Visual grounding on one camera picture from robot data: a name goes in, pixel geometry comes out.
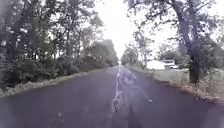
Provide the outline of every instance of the tree trunk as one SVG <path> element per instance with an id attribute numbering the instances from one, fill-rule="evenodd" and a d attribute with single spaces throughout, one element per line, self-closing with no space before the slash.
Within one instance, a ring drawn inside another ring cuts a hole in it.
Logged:
<path id="1" fill-rule="evenodd" d="M 198 83 L 200 77 L 200 42 L 197 32 L 197 18 L 193 8 L 193 2 L 188 0 L 190 20 L 184 17 L 184 12 L 178 5 L 176 0 L 172 1 L 172 7 L 177 15 L 179 21 L 179 32 L 182 36 L 185 46 L 187 48 L 188 55 L 191 57 L 189 62 L 189 79 L 191 83 Z M 189 34 L 193 35 L 193 40 L 190 39 Z"/>
<path id="2" fill-rule="evenodd" d="M 196 61 L 195 55 L 191 55 L 191 62 L 189 62 L 189 78 L 190 83 L 199 82 L 200 66 L 198 61 Z"/>

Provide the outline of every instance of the asphalt road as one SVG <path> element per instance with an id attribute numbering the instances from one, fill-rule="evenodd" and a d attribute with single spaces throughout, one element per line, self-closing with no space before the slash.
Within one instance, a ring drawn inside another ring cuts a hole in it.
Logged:
<path id="1" fill-rule="evenodd" d="M 124 67 L 0 99 L 0 128 L 222 128 L 224 111 Z"/>

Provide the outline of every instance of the vegetation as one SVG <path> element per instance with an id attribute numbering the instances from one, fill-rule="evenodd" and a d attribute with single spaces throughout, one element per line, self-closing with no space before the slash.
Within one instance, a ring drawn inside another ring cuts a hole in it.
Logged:
<path id="1" fill-rule="evenodd" d="M 93 0 L 1 2 L 0 88 L 117 65 Z"/>
<path id="2" fill-rule="evenodd" d="M 145 16 L 145 20 L 135 21 L 138 33 L 141 35 L 144 35 L 143 28 L 147 25 L 151 25 L 152 33 L 162 25 L 176 28 L 177 37 L 171 39 L 184 44 L 186 54 L 190 58 L 188 68 L 191 83 L 198 83 L 209 70 L 207 63 L 204 63 L 207 59 L 207 56 L 204 56 L 206 53 L 204 42 L 207 34 L 210 34 L 212 28 L 216 26 L 216 19 L 209 16 L 205 10 L 212 3 L 211 0 L 128 0 L 130 14 Z"/>

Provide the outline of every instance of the house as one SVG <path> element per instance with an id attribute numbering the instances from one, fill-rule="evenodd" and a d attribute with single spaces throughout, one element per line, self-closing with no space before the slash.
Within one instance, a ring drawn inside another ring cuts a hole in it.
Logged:
<path id="1" fill-rule="evenodd" d="M 165 68 L 170 69 L 175 65 L 175 60 L 161 60 L 163 63 L 165 63 Z"/>
<path id="2" fill-rule="evenodd" d="M 165 68 L 165 63 L 162 61 L 158 60 L 151 60 L 147 62 L 147 68 L 148 69 L 157 69 L 157 70 L 164 70 Z"/>
<path id="3" fill-rule="evenodd" d="M 164 70 L 164 69 L 172 69 L 178 68 L 175 65 L 175 60 L 151 60 L 147 62 L 148 69 L 157 69 L 157 70 Z"/>

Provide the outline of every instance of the white building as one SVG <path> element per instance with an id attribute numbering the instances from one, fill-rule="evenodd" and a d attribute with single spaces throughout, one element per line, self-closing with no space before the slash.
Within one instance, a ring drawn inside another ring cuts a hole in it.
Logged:
<path id="1" fill-rule="evenodd" d="M 158 60 L 151 60 L 147 62 L 147 68 L 148 69 L 157 69 L 157 70 L 164 70 L 165 69 L 165 63 L 158 61 Z"/>

